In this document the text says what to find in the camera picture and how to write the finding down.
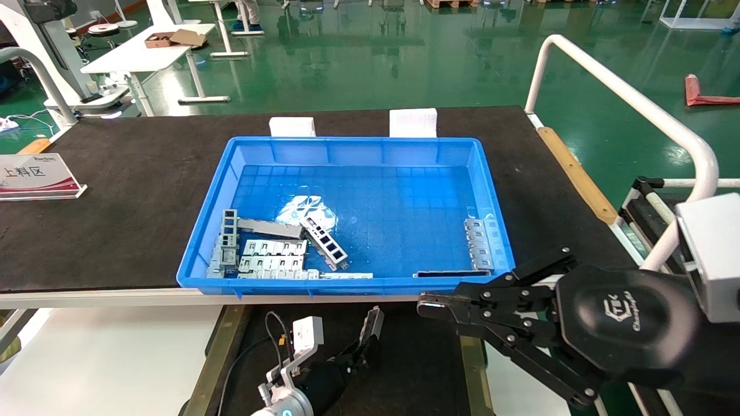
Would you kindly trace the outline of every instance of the white railing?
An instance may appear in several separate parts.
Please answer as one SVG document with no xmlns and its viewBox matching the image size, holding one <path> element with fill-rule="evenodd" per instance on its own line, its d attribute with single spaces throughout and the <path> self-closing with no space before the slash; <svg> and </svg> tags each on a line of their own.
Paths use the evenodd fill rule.
<svg viewBox="0 0 740 416">
<path fill-rule="evenodd" d="M 601 81 L 602 84 L 614 91 L 615 94 L 625 100 L 638 113 L 642 114 L 650 123 L 653 123 L 655 127 L 658 127 L 666 136 L 688 151 L 693 159 L 694 169 L 696 170 L 696 184 L 691 190 L 687 201 L 695 201 L 714 195 L 717 188 L 719 167 L 717 166 L 717 157 L 707 142 L 562 35 L 547 37 L 545 43 L 542 44 L 542 48 L 539 50 L 537 66 L 534 69 L 532 85 L 529 87 L 529 96 L 527 97 L 527 104 L 524 109 L 527 114 L 534 114 L 537 93 L 542 83 L 542 75 L 545 73 L 545 65 L 548 63 L 548 56 L 552 45 L 557 46 L 575 62 L 578 62 L 579 65 Z M 653 250 L 650 251 L 650 254 L 642 264 L 641 269 L 659 269 L 671 253 L 673 253 L 678 244 L 678 227 L 676 222 L 673 221 L 663 235 L 660 236 Z"/>
</svg>

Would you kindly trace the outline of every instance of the sign with chinese text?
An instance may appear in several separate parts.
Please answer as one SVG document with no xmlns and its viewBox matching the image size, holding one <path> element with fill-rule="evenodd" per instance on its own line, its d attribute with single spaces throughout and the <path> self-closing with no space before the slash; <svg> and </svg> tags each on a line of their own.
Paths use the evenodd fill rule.
<svg viewBox="0 0 740 416">
<path fill-rule="evenodd" d="M 58 153 L 0 155 L 0 201 L 79 198 L 85 189 Z"/>
</svg>

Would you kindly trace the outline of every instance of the metal handrail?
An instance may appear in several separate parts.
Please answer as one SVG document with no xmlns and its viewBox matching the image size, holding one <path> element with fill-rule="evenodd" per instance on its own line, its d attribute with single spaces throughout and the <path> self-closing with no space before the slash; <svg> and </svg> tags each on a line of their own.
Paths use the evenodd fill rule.
<svg viewBox="0 0 740 416">
<path fill-rule="evenodd" d="M 545 72 L 545 65 L 548 63 L 548 55 L 550 54 L 550 46 L 552 45 L 557 46 L 575 62 L 578 62 L 591 75 L 601 81 L 602 84 L 614 91 L 615 94 L 632 106 L 638 113 L 642 114 L 650 123 L 653 123 L 655 127 L 658 127 L 666 136 L 688 151 L 693 159 L 694 169 L 696 170 L 696 185 L 693 187 L 687 201 L 695 201 L 714 195 L 717 188 L 719 166 L 717 165 L 717 157 L 714 155 L 712 148 L 709 147 L 709 144 L 562 35 L 548 36 L 545 39 L 545 43 L 539 49 L 537 66 L 534 69 L 532 85 L 529 87 L 529 96 L 527 97 L 527 104 L 524 108 L 527 114 L 534 114 L 537 93 L 542 83 L 542 75 Z M 657 270 L 670 257 L 678 244 L 678 227 L 676 222 L 673 221 L 663 235 L 660 236 L 660 239 L 653 247 L 653 250 L 650 251 L 650 254 L 647 255 L 645 262 L 640 268 Z"/>
<path fill-rule="evenodd" d="M 67 105 L 67 102 L 64 100 L 64 97 L 59 91 L 59 88 L 57 88 L 56 84 L 54 84 L 54 80 L 51 78 L 51 75 L 49 75 L 49 71 L 47 71 L 46 67 L 41 62 L 41 59 L 38 58 L 38 56 L 33 55 L 33 53 L 31 53 L 29 50 L 20 47 L 6 47 L 4 49 L 0 49 L 0 64 L 5 61 L 9 61 L 16 56 L 27 60 L 31 64 L 33 70 L 41 79 L 44 87 L 46 87 L 47 92 L 49 93 L 49 95 L 51 95 L 51 99 L 54 100 L 56 105 L 59 107 L 59 112 L 64 117 L 64 120 L 70 126 L 76 123 L 77 118 L 75 118 L 75 115 L 72 113 L 70 106 Z"/>
</svg>

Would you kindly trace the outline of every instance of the cardboard box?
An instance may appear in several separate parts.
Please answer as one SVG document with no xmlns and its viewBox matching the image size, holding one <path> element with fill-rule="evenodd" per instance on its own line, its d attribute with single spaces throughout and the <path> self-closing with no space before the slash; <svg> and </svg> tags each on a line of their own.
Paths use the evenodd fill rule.
<svg viewBox="0 0 740 416">
<path fill-rule="evenodd" d="M 144 44 L 150 49 L 153 47 L 170 47 L 174 45 L 171 40 L 174 34 L 175 32 L 152 33 L 149 38 L 144 40 Z"/>
<path fill-rule="evenodd" d="M 171 39 L 173 42 L 192 46 L 203 46 L 203 43 L 206 42 L 205 35 L 185 29 L 178 29 L 178 31 L 172 35 Z"/>
<path fill-rule="evenodd" d="M 152 33 L 144 40 L 148 48 L 153 47 L 170 47 L 177 44 L 186 44 L 192 46 L 203 46 L 206 42 L 206 36 L 193 32 L 192 30 L 179 29 L 177 32 Z"/>
</svg>

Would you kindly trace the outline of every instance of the black rubber mat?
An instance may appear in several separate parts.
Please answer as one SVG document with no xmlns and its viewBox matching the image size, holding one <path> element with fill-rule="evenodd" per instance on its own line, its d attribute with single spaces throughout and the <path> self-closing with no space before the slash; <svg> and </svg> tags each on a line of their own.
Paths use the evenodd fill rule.
<svg viewBox="0 0 740 416">
<path fill-rule="evenodd" d="M 387 136 L 387 110 L 301 114 L 320 135 Z M 226 142 L 274 115 L 83 120 L 59 152 L 90 188 L 77 201 L 0 204 L 0 292 L 177 286 L 175 274 Z M 481 140 L 518 263 L 566 244 L 633 266 L 519 107 L 439 109 L 439 136 Z"/>
</svg>

